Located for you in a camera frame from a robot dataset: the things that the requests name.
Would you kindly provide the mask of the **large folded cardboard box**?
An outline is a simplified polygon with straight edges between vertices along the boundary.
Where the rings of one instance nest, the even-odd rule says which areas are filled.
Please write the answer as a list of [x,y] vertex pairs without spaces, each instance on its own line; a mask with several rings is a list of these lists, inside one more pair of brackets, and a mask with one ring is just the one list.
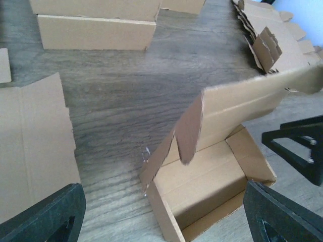
[[158,0],[33,0],[32,11],[41,15],[155,21]]

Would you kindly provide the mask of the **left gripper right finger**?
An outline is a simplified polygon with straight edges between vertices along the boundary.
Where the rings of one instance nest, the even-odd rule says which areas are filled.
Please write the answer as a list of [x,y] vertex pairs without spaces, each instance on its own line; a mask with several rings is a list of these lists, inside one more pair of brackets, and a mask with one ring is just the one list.
[[247,183],[243,206],[253,241],[322,241],[321,216],[261,183]]

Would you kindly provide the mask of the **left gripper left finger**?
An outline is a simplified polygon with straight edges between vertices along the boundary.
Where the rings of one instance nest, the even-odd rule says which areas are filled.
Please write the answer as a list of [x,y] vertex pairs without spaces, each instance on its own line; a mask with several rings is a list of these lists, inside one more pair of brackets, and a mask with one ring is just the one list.
[[1,241],[77,241],[86,199],[81,184],[69,184],[1,224]]

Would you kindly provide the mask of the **stack of flat cardboard blanks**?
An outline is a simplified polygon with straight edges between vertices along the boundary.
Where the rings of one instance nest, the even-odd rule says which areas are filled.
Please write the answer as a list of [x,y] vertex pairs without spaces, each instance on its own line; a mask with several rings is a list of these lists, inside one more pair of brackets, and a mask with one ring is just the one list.
[[315,48],[296,23],[293,14],[277,11],[255,1],[233,1],[238,19],[249,32],[245,36],[256,65],[264,72],[278,73],[322,62],[322,49]]

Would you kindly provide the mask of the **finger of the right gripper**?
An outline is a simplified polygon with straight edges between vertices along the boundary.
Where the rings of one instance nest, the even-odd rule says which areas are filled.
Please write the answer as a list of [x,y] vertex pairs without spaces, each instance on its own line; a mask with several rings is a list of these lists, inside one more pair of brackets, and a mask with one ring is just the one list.
[[322,116],[300,119],[264,132],[262,143],[312,184],[322,186]]

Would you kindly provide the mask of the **large flat cardboard sheet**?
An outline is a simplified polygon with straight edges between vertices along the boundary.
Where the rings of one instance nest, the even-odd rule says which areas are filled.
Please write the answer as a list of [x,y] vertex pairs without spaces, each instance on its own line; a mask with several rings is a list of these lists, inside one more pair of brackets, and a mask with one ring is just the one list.
[[1,222],[79,183],[75,148],[59,73],[1,88]]

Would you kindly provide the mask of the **small cardboard box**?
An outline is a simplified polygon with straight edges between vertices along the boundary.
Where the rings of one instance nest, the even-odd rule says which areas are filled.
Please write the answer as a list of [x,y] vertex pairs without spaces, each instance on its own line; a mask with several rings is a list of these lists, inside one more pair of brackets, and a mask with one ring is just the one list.
[[205,0],[163,0],[161,9],[198,15]]
[[243,123],[291,92],[322,89],[322,64],[204,88],[143,163],[140,180],[166,241],[192,241],[242,206],[250,180],[276,175]]

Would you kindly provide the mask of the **lower large cardboard box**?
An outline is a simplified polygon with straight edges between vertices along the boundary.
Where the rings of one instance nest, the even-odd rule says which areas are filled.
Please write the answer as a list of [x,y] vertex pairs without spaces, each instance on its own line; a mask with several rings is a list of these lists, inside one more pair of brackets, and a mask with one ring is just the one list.
[[152,41],[155,21],[106,18],[37,16],[44,49],[146,50]]

